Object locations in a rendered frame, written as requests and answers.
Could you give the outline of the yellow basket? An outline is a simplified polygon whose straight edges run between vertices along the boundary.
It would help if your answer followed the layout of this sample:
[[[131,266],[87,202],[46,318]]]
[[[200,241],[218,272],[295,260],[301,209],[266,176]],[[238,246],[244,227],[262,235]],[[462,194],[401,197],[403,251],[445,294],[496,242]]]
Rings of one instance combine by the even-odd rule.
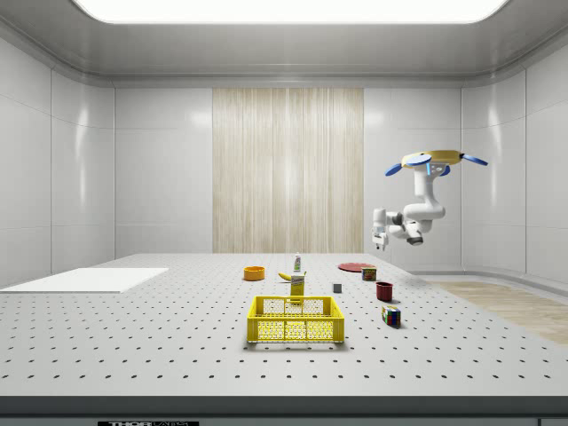
[[[344,316],[332,296],[255,296],[249,342],[343,342]]]

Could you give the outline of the drone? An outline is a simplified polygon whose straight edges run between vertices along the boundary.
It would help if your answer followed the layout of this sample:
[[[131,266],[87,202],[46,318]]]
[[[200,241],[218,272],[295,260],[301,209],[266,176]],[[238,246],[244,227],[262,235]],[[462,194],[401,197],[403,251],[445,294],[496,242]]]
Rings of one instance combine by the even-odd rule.
[[[488,165],[488,162],[484,160],[481,160],[475,156],[464,154],[455,150],[421,151],[418,153],[408,154],[404,156],[401,159],[401,162],[396,163],[391,167],[389,167],[385,171],[385,175],[391,176],[399,172],[402,168],[414,168],[423,164],[428,165],[427,171],[428,173],[430,173],[432,171],[432,168],[430,167],[431,163],[441,163],[445,164],[446,166],[442,173],[442,176],[445,176],[450,172],[449,166],[456,164],[461,160],[467,160],[483,166]]]

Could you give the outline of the white board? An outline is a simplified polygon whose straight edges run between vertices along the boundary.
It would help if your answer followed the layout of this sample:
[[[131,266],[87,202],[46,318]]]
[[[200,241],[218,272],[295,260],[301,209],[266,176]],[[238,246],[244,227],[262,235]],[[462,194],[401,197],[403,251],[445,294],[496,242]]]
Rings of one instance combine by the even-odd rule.
[[[123,293],[168,268],[78,268],[0,289],[0,293]]]

